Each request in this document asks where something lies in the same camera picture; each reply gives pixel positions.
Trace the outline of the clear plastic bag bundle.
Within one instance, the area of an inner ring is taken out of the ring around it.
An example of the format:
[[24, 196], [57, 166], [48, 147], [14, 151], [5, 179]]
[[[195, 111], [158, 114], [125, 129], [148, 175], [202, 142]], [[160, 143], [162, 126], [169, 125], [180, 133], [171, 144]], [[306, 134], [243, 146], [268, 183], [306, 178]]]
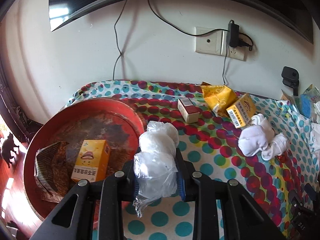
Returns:
[[133, 171], [139, 186], [133, 201], [137, 217], [160, 198], [167, 198], [177, 190], [175, 163], [180, 143], [178, 130], [171, 123], [150, 121], [139, 136], [139, 152], [133, 158]]

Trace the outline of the white sock pair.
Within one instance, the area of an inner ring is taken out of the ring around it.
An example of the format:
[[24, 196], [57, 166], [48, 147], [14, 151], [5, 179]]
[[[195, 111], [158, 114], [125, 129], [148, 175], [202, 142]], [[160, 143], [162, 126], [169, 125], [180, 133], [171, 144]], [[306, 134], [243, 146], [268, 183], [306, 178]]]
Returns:
[[289, 148], [289, 141], [283, 133], [276, 134], [267, 118], [259, 113], [242, 130], [238, 147], [246, 157], [261, 153], [262, 159], [269, 161], [282, 155]]

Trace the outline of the yellow medicine box with barcode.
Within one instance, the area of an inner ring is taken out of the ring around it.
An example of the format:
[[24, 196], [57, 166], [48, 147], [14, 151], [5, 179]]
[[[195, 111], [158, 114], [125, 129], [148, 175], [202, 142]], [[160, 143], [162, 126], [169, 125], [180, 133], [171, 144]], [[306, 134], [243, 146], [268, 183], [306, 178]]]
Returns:
[[226, 109], [235, 128], [245, 127], [256, 113], [255, 104], [251, 96], [246, 93]]

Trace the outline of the red white cigarette box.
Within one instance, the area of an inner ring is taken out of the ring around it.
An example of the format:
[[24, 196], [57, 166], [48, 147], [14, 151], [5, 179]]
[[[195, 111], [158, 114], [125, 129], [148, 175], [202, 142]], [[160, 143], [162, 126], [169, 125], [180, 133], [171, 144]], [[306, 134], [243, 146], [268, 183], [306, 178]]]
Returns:
[[189, 98], [178, 99], [177, 107], [186, 123], [192, 124], [198, 122], [200, 112]]

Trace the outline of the yellow snack bag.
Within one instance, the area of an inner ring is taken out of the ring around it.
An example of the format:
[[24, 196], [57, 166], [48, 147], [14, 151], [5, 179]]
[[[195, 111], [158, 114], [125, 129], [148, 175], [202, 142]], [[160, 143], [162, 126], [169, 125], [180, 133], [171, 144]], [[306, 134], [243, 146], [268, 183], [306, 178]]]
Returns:
[[238, 99], [235, 91], [225, 85], [211, 85], [206, 82], [201, 83], [200, 87], [203, 98], [213, 113], [218, 117], [227, 117], [227, 108]]

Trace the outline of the yellow medicine box in tray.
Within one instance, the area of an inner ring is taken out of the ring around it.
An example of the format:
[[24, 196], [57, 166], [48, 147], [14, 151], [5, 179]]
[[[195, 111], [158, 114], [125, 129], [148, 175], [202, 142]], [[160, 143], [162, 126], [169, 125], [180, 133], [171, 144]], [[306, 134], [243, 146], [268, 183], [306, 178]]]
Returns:
[[71, 180], [82, 179], [90, 183], [106, 178], [110, 147], [106, 140], [84, 140], [77, 156]]

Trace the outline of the brown patterned snack bag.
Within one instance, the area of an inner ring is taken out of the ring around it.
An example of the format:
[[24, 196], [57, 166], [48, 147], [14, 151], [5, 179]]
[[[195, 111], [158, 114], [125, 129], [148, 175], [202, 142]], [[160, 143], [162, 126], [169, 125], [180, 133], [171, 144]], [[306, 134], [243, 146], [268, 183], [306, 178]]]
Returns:
[[69, 191], [67, 145], [58, 141], [36, 152], [34, 178], [42, 200], [58, 203]]

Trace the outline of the red round tray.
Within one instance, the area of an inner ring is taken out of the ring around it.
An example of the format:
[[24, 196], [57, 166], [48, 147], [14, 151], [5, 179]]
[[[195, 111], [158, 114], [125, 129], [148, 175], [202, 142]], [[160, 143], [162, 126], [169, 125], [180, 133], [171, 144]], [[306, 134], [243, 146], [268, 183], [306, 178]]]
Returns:
[[36, 152], [66, 141], [66, 166], [71, 173], [85, 139], [106, 140], [111, 150], [107, 175], [121, 169], [138, 149], [138, 138], [146, 122], [134, 100], [88, 99], [67, 107], [53, 116], [33, 137], [24, 161], [23, 182], [32, 210], [44, 220], [57, 205], [44, 200], [44, 191], [35, 178]]

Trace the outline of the colourful polka dot cloth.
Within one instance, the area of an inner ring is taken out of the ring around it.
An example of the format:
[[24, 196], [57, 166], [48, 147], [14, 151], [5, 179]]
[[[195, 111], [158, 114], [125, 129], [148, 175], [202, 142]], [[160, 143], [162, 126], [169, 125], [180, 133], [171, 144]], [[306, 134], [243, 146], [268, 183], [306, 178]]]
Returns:
[[[288, 101], [252, 96], [257, 111], [263, 114], [275, 132], [283, 133], [289, 148], [283, 155], [264, 161], [259, 154], [246, 157], [238, 148], [241, 131], [229, 118], [215, 116], [205, 103], [200, 86], [188, 83], [146, 81], [100, 81], [78, 89], [68, 105], [91, 98], [134, 100], [147, 121], [170, 122], [179, 133], [179, 149], [197, 171], [217, 181], [238, 180], [269, 215], [288, 239], [297, 232], [289, 192], [295, 190], [304, 205], [312, 208], [305, 184], [319, 190], [319, 158], [312, 148], [313, 125], [298, 114]], [[189, 98], [200, 112], [198, 122], [188, 124], [182, 118], [177, 101]]]

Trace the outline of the clear bag of medicines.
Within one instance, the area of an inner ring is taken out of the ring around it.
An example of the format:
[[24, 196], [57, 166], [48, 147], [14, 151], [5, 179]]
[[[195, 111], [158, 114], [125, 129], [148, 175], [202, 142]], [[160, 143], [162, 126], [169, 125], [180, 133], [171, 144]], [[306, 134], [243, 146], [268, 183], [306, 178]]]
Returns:
[[319, 89], [311, 84], [302, 94], [294, 96], [299, 113], [312, 122], [319, 120]]

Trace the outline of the black power adapter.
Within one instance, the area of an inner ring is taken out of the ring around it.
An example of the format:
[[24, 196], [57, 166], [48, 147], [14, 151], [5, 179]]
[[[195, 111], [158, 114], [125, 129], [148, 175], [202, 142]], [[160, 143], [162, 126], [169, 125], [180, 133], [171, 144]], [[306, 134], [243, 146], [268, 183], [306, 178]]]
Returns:
[[235, 24], [234, 20], [230, 20], [228, 24], [228, 32], [227, 32], [227, 44], [236, 48], [239, 43], [239, 25]]

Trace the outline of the white wall socket plate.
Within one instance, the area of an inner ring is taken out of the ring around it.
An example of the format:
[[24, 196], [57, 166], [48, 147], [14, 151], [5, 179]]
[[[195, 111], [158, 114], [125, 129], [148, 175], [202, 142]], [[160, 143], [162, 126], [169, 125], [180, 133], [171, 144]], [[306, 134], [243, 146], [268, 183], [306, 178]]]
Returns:
[[231, 59], [245, 61], [246, 47], [228, 47], [227, 31], [220, 30], [203, 36], [195, 37], [195, 52], [201, 54], [211, 54], [217, 56], [227, 56]]

